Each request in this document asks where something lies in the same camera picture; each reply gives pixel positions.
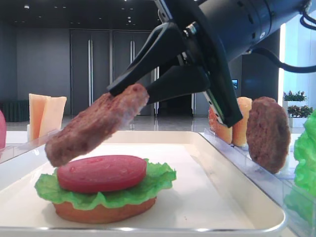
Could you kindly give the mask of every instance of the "yellow cheese slice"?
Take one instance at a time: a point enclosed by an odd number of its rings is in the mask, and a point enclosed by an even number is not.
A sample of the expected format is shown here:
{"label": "yellow cheese slice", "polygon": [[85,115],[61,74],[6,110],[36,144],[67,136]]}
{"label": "yellow cheese slice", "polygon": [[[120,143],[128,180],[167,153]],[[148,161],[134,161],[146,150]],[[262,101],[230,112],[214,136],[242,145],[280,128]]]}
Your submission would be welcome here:
{"label": "yellow cheese slice", "polygon": [[40,124],[46,102],[50,98],[44,95],[29,94],[30,100],[30,140],[37,139],[40,135]]}
{"label": "yellow cheese slice", "polygon": [[45,136],[54,130],[61,129],[66,101],[66,97],[48,98],[41,119],[39,137]]}

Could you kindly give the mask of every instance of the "white tray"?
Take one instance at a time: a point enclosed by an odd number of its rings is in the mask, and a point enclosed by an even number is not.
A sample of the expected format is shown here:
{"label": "white tray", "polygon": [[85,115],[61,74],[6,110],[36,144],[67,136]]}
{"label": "white tray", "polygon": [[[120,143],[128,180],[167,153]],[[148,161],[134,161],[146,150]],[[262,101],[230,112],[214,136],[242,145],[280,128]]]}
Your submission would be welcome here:
{"label": "white tray", "polygon": [[177,170],[173,189],[123,222],[64,221],[34,189],[40,174],[53,172],[41,146],[0,164],[0,236],[279,237],[286,227],[282,208],[197,133],[120,131],[88,156],[112,154],[168,162]]}

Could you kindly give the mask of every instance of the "brown meat patty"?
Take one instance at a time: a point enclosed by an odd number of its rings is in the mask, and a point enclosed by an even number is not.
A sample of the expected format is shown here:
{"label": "brown meat patty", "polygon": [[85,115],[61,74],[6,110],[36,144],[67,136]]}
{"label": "brown meat patty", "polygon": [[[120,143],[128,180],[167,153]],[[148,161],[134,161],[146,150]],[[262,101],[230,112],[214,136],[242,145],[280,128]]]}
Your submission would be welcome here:
{"label": "brown meat patty", "polygon": [[122,126],[130,123],[147,104],[149,95],[141,84],[129,86],[113,97],[107,93],[79,113],[46,144],[47,158],[54,167],[85,155]]}
{"label": "brown meat patty", "polygon": [[272,98],[254,100],[246,135],[252,160],[269,172],[278,173],[284,166],[290,144],[284,109]]}

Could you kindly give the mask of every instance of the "potted plant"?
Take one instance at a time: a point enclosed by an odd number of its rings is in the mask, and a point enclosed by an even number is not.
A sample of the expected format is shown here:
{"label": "potted plant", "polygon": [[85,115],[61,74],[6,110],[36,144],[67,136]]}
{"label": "potted plant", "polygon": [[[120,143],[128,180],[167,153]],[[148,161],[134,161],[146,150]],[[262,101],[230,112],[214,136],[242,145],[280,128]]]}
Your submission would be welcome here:
{"label": "potted plant", "polygon": [[295,94],[292,91],[289,91],[288,94],[286,94],[285,92],[283,93],[283,107],[286,112],[288,111],[288,107],[290,106],[302,107],[307,105],[307,98],[303,91],[298,91]]}
{"label": "potted plant", "polygon": [[296,105],[288,107],[289,125],[290,127],[304,127],[304,123],[306,122],[309,115],[313,112],[312,107],[301,106],[298,107]]}

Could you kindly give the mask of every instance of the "floor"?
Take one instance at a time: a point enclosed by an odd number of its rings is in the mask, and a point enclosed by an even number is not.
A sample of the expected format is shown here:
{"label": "floor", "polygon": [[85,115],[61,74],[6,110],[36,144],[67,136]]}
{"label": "floor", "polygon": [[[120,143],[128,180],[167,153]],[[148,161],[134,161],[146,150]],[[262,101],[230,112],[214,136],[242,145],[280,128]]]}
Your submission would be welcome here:
{"label": "floor", "polygon": [[[71,120],[70,117],[63,119],[62,127],[66,126]],[[29,122],[8,122],[8,131],[26,131]],[[139,131],[194,131],[204,132],[209,128],[208,118],[188,118],[188,117],[170,117],[156,118],[151,116],[137,116],[134,121],[123,127],[121,130],[139,130]]]}

